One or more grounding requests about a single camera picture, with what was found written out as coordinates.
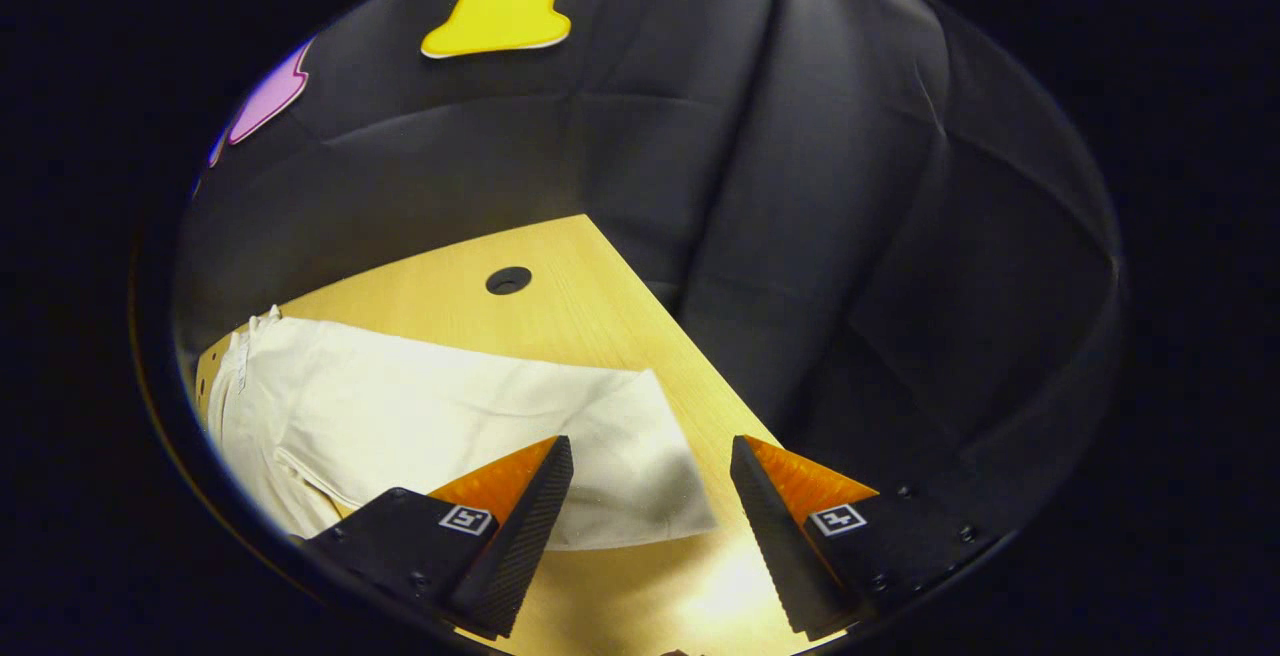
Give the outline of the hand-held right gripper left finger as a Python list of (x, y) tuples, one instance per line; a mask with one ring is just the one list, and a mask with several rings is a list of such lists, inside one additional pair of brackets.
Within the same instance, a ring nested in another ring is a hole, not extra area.
[(572, 477), (571, 439), (552, 436), (425, 495), (389, 488), (300, 546), (401, 607), (506, 638)]

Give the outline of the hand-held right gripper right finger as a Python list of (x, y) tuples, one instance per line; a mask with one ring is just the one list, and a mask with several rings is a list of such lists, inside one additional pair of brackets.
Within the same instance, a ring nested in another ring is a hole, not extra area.
[(913, 486), (879, 492), (749, 434), (730, 474), (788, 625), (812, 641), (902, 616), (1001, 541)]

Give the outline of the white garment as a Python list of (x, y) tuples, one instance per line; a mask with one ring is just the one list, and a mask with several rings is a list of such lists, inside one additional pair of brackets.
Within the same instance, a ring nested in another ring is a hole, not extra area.
[(547, 547), (627, 548), (718, 527), (654, 372), (506, 357), (271, 310), (230, 337), (205, 430), (275, 525), (311, 537), (390, 488), (425, 495), (563, 434)]

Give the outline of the black backdrop cloth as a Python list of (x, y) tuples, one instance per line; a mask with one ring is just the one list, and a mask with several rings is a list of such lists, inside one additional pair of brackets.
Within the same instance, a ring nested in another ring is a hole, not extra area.
[(1080, 135), (937, 0), (556, 0), (568, 37), (431, 59), (367, 0), (180, 229), (175, 337), (584, 214), (790, 448), (1021, 529), (1105, 414), (1123, 247)]

